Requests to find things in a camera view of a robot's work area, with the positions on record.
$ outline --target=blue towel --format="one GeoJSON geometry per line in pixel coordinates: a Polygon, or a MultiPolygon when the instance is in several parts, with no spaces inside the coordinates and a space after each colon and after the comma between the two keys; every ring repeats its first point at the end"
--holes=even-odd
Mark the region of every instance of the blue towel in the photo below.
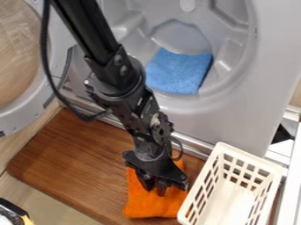
{"type": "Polygon", "coordinates": [[[146,67],[146,85],[169,93],[196,94],[211,62],[211,53],[175,54],[160,48],[146,67]]]}

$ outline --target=orange towel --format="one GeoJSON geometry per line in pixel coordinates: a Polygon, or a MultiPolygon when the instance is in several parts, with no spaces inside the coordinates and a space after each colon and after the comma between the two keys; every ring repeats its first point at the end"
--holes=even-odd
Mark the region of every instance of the orange towel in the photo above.
{"type": "MultiPolygon", "coordinates": [[[[183,170],[183,160],[176,162],[183,170]]],[[[187,192],[176,187],[169,187],[164,197],[157,194],[156,188],[147,192],[141,186],[134,169],[127,168],[128,174],[128,203],[123,214],[128,218],[169,217],[175,218],[187,196],[187,192]]]]}

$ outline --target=wooden floor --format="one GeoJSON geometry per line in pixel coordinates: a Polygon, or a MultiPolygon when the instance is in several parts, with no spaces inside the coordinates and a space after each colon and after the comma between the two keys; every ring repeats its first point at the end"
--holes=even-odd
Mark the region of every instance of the wooden floor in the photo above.
{"type": "MultiPolygon", "coordinates": [[[[129,134],[59,112],[10,162],[15,178],[104,224],[177,224],[173,219],[129,220],[122,216],[127,182],[121,152],[129,134]]],[[[184,156],[190,184],[204,161],[184,156]]]]}

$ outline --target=white basket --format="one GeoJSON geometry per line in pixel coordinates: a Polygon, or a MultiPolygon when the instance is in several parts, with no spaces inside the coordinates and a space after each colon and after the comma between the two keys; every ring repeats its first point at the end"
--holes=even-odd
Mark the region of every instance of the white basket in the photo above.
{"type": "Polygon", "coordinates": [[[283,169],[219,142],[178,212],[185,225],[266,225],[283,169]]]}

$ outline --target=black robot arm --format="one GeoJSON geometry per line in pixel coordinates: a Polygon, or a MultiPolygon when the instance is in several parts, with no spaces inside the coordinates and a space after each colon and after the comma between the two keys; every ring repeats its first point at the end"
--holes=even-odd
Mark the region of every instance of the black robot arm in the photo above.
{"type": "Polygon", "coordinates": [[[145,86],[143,66],[116,41],[97,2],[51,3],[84,50],[84,59],[92,69],[84,81],[86,91],[96,104],[118,117],[133,136],[135,150],[123,152],[126,165],[136,170],[146,190],[155,185],[160,195],[170,185],[186,190],[187,176],[172,158],[173,124],[159,111],[153,92],[145,86]]]}

